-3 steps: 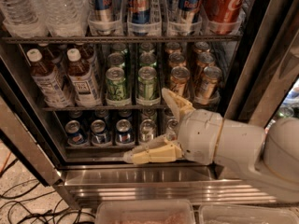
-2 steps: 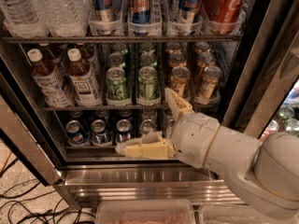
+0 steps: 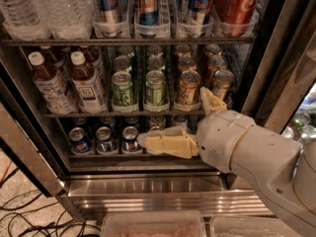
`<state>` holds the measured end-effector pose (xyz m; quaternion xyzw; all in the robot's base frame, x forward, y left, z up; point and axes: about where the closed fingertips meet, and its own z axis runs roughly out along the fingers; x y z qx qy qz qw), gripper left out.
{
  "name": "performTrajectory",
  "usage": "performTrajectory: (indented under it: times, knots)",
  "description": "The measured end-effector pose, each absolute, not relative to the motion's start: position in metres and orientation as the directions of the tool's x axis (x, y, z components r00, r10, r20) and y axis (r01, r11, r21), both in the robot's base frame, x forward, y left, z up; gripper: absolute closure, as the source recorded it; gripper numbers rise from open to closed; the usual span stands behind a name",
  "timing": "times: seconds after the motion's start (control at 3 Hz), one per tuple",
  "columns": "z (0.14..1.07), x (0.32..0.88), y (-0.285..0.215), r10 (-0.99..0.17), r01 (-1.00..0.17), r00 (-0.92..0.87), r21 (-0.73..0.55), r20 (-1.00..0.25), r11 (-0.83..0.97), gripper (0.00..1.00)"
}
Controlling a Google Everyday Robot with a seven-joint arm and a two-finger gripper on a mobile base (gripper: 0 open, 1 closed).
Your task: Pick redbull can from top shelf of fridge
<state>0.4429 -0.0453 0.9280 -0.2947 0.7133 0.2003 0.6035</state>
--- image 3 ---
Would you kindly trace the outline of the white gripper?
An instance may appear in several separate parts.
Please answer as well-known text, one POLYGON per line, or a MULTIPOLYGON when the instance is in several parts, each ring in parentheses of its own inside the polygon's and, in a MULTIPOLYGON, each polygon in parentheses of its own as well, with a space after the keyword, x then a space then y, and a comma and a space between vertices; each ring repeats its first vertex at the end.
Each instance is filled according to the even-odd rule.
POLYGON ((241 138, 255 125, 252 118, 224 111, 226 104, 205 87, 200 99, 206 117, 197 125, 197 136, 182 125, 140 133, 137 142, 153 155, 168 154, 202 161, 220 172, 230 172, 230 159, 241 138))

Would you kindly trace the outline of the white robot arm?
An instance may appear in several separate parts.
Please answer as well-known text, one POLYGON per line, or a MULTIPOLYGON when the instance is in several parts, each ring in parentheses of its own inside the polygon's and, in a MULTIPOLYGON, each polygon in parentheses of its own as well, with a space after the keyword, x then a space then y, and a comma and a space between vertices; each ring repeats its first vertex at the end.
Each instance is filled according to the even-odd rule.
POLYGON ((205 117, 190 134, 178 125, 141 133, 147 152, 190 159, 245 180, 264 205, 302 237, 316 237, 316 143, 301 144, 257 125, 200 89, 205 117))

